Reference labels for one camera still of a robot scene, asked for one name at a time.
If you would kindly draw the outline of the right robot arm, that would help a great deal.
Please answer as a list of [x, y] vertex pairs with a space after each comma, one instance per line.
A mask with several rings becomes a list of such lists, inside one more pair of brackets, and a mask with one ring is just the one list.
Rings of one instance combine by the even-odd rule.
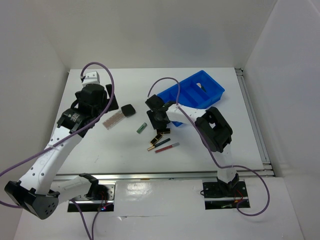
[[171, 122], [191, 125], [217, 166], [217, 185], [220, 194], [230, 196], [239, 182], [239, 175], [232, 164], [231, 141], [233, 130], [216, 107], [197, 109], [174, 101], [165, 103], [159, 96], [149, 97], [145, 104], [152, 127], [164, 129]]

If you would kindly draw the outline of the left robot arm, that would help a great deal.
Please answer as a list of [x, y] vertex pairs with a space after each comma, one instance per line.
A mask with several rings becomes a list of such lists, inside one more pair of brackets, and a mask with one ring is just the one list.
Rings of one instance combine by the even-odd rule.
[[4, 187], [14, 208], [22, 208], [41, 220], [51, 216], [60, 203], [78, 196], [92, 200], [105, 190], [99, 180], [88, 173], [53, 184], [57, 172], [88, 130], [103, 114], [119, 108], [113, 84], [89, 83], [75, 96], [71, 107], [57, 121], [46, 149], [36, 154], [36, 161], [18, 181], [10, 180]]

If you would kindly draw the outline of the clear nude eyeshadow palette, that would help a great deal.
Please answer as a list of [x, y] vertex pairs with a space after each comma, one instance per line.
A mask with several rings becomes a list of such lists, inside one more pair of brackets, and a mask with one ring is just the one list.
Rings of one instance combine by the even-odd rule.
[[105, 120], [102, 124], [107, 130], [110, 130], [112, 127], [114, 127], [124, 118], [125, 118], [125, 115], [121, 110], [119, 110], [114, 115], [112, 115], [107, 120]]

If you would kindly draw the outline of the black square compact case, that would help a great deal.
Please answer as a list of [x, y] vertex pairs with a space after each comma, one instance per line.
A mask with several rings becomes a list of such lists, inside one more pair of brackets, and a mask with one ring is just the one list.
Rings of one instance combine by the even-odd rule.
[[136, 113], [135, 108], [131, 104], [126, 104], [121, 107], [121, 112], [124, 117], [131, 117]]

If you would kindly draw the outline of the black gold square lipstick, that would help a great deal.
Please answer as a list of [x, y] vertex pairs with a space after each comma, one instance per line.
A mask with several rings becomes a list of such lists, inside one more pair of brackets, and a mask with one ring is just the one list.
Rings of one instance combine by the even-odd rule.
[[156, 133], [157, 134], [161, 134], [161, 135], [170, 134], [171, 133], [171, 129], [170, 128], [157, 129]]

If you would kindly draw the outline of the green lip balm tube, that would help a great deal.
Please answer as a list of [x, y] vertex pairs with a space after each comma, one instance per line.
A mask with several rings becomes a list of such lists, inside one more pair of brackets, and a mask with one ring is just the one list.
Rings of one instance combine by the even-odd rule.
[[142, 131], [143, 131], [146, 127], [147, 127], [147, 123], [144, 122], [144, 123], [136, 130], [136, 132], [137, 132], [138, 134], [141, 134]]

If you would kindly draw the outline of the gold capped dark pencil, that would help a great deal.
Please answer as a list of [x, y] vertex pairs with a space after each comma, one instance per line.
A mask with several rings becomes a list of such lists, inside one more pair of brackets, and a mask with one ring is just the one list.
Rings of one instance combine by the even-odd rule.
[[159, 146], [161, 146], [161, 145], [169, 142], [170, 140], [171, 140], [170, 138], [167, 138], [167, 139], [165, 139], [165, 140], [163, 140], [163, 141], [160, 141], [160, 142], [152, 145], [151, 147], [149, 147], [149, 148], [147, 149], [147, 151], [149, 152], [149, 151], [151, 151], [152, 149], [155, 149], [155, 148], [157, 148], [157, 147], [159, 147]]

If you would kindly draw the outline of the red silver lip gloss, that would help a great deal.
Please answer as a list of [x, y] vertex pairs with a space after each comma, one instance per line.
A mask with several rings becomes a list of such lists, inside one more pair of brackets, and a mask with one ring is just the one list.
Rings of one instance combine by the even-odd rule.
[[176, 142], [176, 143], [173, 143], [171, 145], [168, 145], [166, 147], [163, 147], [163, 148], [160, 148], [158, 150], [155, 151], [155, 153], [160, 153], [160, 152], [163, 152], [163, 151], [166, 151], [166, 150], [169, 150], [169, 149], [172, 149], [172, 148], [175, 148], [177, 146], [179, 146], [180, 143], [179, 142]]

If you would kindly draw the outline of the blue divided plastic bin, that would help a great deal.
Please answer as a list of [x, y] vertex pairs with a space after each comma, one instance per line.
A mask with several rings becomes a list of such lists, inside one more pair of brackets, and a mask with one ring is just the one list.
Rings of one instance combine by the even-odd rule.
[[[197, 86], [200, 83], [206, 92]], [[207, 109], [218, 102], [225, 89], [204, 70], [201, 70], [180, 82], [178, 103], [195, 109]]]

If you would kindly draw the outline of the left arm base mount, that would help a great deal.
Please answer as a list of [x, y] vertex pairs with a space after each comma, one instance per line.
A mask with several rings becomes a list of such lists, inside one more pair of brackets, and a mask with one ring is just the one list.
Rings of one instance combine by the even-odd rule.
[[74, 198], [74, 201], [84, 213], [113, 212], [115, 207], [115, 182], [103, 182], [99, 187], [97, 195], [93, 198], [88, 198], [80, 195]]

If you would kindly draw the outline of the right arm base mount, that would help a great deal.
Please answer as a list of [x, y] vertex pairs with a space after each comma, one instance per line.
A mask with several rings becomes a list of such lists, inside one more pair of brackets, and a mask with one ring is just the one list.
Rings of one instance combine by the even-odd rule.
[[218, 182], [203, 182], [200, 194], [204, 197], [206, 210], [224, 210], [250, 208], [247, 186], [244, 181], [239, 181], [231, 191], [223, 191]]

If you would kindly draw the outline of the aluminium front rail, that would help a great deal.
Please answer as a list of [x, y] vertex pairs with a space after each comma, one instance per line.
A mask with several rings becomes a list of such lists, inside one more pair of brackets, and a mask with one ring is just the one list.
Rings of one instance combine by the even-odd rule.
[[[274, 177], [275, 173], [271, 169], [258, 171], [262, 177]], [[250, 171], [238, 171], [241, 178], [257, 177]], [[72, 180], [77, 175], [56, 175], [54, 181], [68, 181]], [[145, 179], [192, 179], [192, 178], [215, 178], [217, 172], [202, 171], [202, 172], [165, 172], [165, 173], [135, 173], [135, 174], [94, 174], [94, 178], [99, 180], [145, 180]]]

